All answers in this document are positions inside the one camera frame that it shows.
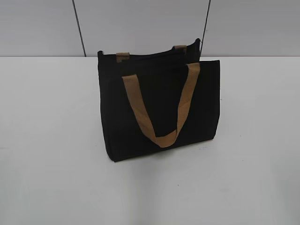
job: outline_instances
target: bag handle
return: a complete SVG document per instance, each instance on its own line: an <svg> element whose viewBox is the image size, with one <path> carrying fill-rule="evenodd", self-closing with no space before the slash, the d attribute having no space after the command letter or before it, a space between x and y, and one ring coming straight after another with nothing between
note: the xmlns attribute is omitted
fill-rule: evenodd
<svg viewBox="0 0 300 225"><path fill-rule="evenodd" d="M186 45L175 45L174 49L183 49L184 54L187 54L187 46Z"/></svg>
<svg viewBox="0 0 300 225"><path fill-rule="evenodd" d="M129 52L119 52L116 54L116 60L117 62L122 62L122 60L128 60L129 59Z"/></svg>
<svg viewBox="0 0 300 225"><path fill-rule="evenodd" d="M136 121L142 133L161 148L169 147L175 143L179 132L188 117L192 96L200 73L200 64L199 62L190 63L187 64L187 67L187 80L181 92L177 111L177 128L162 137L155 136L153 125L143 102L140 84L136 74L122 77L130 106L135 114Z"/></svg>

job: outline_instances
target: white table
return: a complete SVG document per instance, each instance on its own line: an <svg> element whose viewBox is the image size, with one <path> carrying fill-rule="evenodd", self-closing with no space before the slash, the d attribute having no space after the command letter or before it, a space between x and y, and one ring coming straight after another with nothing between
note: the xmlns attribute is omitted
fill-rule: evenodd
<svg viewBox="0 0 300 225"><path fill-rule="evenodd" d="M299 225L300 58L218 59L215 139L114 163L96 58L0 58L0 224Z"/></svg>

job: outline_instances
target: black canvas bag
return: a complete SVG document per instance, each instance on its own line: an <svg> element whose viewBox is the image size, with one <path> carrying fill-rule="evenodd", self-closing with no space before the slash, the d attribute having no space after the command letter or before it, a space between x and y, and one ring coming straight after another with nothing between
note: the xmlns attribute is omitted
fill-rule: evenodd
<svg viewBox="0 0 300 225"><path fill-rule="evenodd" d="M220 64L199 62L198 43L144 56L98 52L101 119L111 160L214 138Z"/></svg>

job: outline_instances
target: tote bag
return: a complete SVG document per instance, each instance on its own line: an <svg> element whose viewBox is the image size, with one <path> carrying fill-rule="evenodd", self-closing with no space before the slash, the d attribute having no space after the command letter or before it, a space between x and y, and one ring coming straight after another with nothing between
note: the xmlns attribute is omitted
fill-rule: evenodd
<svg viewBox="0 0 300 225"><path fill-rule="evenodd" d="M98 52L101 120L111 160L214 138L220 63L199 62L199 42L143 56Z"/></svg>

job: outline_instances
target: gray wall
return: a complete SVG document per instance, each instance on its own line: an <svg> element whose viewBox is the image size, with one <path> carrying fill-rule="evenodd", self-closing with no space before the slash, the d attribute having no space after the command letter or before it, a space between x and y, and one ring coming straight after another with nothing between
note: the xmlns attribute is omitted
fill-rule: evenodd
<svg viewBox="0 0 300 225"><path fill-rule="evenodd" d="M75 0L87 56L202 38L208 0ZM212 0L203 56L300 56L299 0ZM83 56L71 0L1 0L0 56Z"/></svg>

